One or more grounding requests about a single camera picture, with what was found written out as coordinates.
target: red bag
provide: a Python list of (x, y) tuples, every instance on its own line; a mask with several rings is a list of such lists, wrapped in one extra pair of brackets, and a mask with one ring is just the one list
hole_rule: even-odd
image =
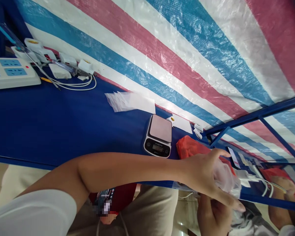
[(260, 169), (261, 173), (265, 177), (265, 179), (271, 182), (271, 176), (281, 176), (289, 179), (290, 181), (294, 182), (290, 176), (282, 169), (279, 168), (271, 168), (271, 169)]
[[(208, 154), (211, 151), (211, 149), (199, 143), (198, 141), (192, 139), (188, 135), (179, 139), (179, 141), (176, 143), (176, 147), (177, 147), (177, 151), (178, 151), (178, 155), (180, 159), (185, 159), (187, 157), (194, 156), (199, 153)], [(227, 164), (230, 167), (232, 174), (236, 176), (231, 162), (222, 157), (220, 157), (220, 160), (224, 164)]]

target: electrical outlet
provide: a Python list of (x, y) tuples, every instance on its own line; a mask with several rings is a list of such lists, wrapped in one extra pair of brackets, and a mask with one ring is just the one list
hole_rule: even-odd
[(3, 67), (5, 66), (21, 66), (19, 60), (12, 60), (12, 59), (0, 59), (0, 63)]
[(4, 69), (8, 76), (27, 75), (23, 68)]

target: khaki pants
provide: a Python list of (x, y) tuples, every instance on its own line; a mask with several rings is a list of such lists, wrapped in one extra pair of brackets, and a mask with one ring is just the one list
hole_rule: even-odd
[[(28, 186), (48, 173), (29, 167), (9, 165), (2, 179), (0, 206), (5, 205)], [(178, 190), (142, 185), (138, 197), (122, 212), (130, 236), (170, 236), (178, 200)], [(99, 218), (86, 202), (76, 215), (68, 232), (70, 236), (96, 235)], [(100, 236), (126, 235), (120, 216), (111, 225), (99, 225)]]

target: hand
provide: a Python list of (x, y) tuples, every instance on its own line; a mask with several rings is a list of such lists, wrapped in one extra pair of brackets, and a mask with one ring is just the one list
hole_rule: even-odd
[(199, 193), (203, 193), (234, 210), (246, 211), (243, 204), (235, 197), (218, 188), (213, 179), (213, 165), (219, 156), (230, 157), (222, 149), (215, 148), (209, 154), (197, 154), (181, 160), (184, 175), (183, 183)]
[(284, 188), (286, 190), (286, 194), (295, 194), (295, 184), (293, 183), (293, 181), (282, 176), (272, 176), (271, 181), (278, 186)]
[(198, 224), (202, 236), (226, 236), (232, 222), (232, 209), (201, 194)]

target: blue metal frame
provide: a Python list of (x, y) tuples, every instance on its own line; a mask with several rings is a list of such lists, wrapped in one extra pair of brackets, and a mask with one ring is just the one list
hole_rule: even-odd
[(256, 121), (259, 119), (260, 116), (265, 118), (265, 117), (272, 116), (272, 115), (275, 115), (280, 112), (290, 110), (292, 108), (295, 108), (295, 97), (285, 100), (285, 101), (282, 101), (282, 102), (279, 102), (279, 103), (276, 103), (272, 106), (262, 108), (258, 111), (254, 111), (248, 115), (239, 117), (239, 118), (229, 121), (227, 123), (215, 126), (211, 129), (206, 130), (204, 132), (204, 135), (209, 136), (212, 134), (216, 134), (218, 132), (221, 132), (226, 127), (235, 128), (235, 127), (250, 123), (252, 121)]
[[(6, 13), (9, 14), (9, 17), (11, 18), (14, 26), (18, 29), (19, 33), (21, 34), (22, 37), (27, 37), (27, 38), (32, 38), (26, 24), (24, 23), (24, 20), (22, 16), (20, 15), (19, 11), (17, 10), (17, 7), (14, 3), (13, 0), (0, 0), (0, 22), (4, 22), (4, 11), (5, 9)], [(3, 55), (2, 52), (4, 53), (5, 50), (5, 45), (4, 45), (4, 37), (2, 34), (0, 34), (0, 56)], [(207, 137), (210, 143), (210, 148), (213, 148), (215, 145), (218, 145), (217, 142), (220, 140), (220, 138), (230, 129), (234, 128), (252, 121), (256, 121), (260, 119), (268, 128), (269, 130), (282, 142), (282, 144), (295, 156), (295, 151), (292, 150), (290, 145), (264, 120), (265, 117), (271, 116), (289, 109), (295, 108), (295, 98), (288, 99), (286, 101), (274, 104), (272, 106), (263, 108), (261, 110), (255, 111), (253, 113), (250, 113), (248, 115), (245, 115), (243, 117), (240, 117), (236, 120), (229, 121), (225, 124), (216, 126), (212, 129), (209, 129), (204, 132), (204, 136)], [(217, 137), (215, 137), (213, 140), (211, 138), (211, 135), (218, 133)], [(45, 165), (41, 163), (35, 163), (35, 162), (30, 162), (30, 161), (25, 161), (25, 160), (18, 160), (18, 159), (13, 159), (9, 157), (3, 157), (0, 156), (0, 162), (3, 163), (8, 163), (8, 164), (14, 164), (14, 165), (22, 165), (22, 166), (28, 166), (28, 167), (35, 167), (35, 168), (41, 168), (41, 169), (48, 169), (52, 170), (56, 166), (53, 165)], [(270, 199), (268, 197), (261, 197), (261, 196), (256, 196), (252, 194), (242, 194), (241, 198), (243, 200), (248, 200), (248, 201), (253, 201), (253, 202), (260, 202), (276, 207), (283, 207), (286, 209), (291, 209), (295, 210), (295, 203), (293, 202), (288, 202), (284, 200), (278, 200), (278, 199)]]
[(286, 147), (286, 149), (295, 157), (295, 150), (264, 119), (265, 117), (272, 116), (277, 113), (284, 112), (293, 108), (295, 108), (295, 97), (276, 103), (272, 106), (265, 107), (258, 111), (254, 111), (248, 115), (242, 116), (240, 118), (226, 122), (216, 127), (213, 127), (209, 130), (206, 130), (204, 132), (204, 136), (206, 136), (209, 140), (211, 140), (211, 135), (220, 132), (210, 144), (210, 148), (213, 148), (214, 145), (221, 139), (221, 137), (230, 128), (235, 128), (235, 127), (250, 123), (252, 121), (260, 120), (269, 129), (269, 131)]
[[(214, 148), (217, 142), (221, 139), (221, 137), (231, 128), (235, 128), (256, 120), (260, 120), (269, 131), (284, 145), (284, 147), (295, 157), (295, 150), (284, 140), (284, 138), (278, 134), (277, 131), (264, 119), (265, 117), (275, 115), (280, 112), (284, 112), (290, 109), (295, 108), (295, 97), (285, 100), (283, 102), (276, 103), (272, 106), (265, 107), (258, 111), (252, 112), (248, 115), (242, 116), (235, 120), (229, 121), (225, 124), (218, 125), (204, 132), (204, 136), (210, 141), (210, 148)], [(219, 133), (213, 140), (212, 135)], [(273, 165), (286, 165), (290, 163), (273, 163)], [(268, 197), (261, 197), (253, 194), (241, 194), (242, 200), (252, 201), (252, 202), (260, 202), (263, 204), (281, 207), (289, 210), (295, 210), (295, 202), (289, 202), (285, 200), (273, 199)]]
[[(260, 197), (261, 196), (252, 195), (252, 194), (243, 194), (243, 193), (240, 194), (240, 198), (242, 200), (244, 201), (246, 200), (250, 202), (260, 202)], [(269, 198), (269, 197), (262, 197), (262, 204), (295, 211), (295, 202), (289, 202), (289, 201)]]
[(278, 134), (277, 131), (262, 117), (259, 116), (259, 120), (270, 130), (271, 133), (283, 144), (284, 147), (295, 157), (295, 150)]

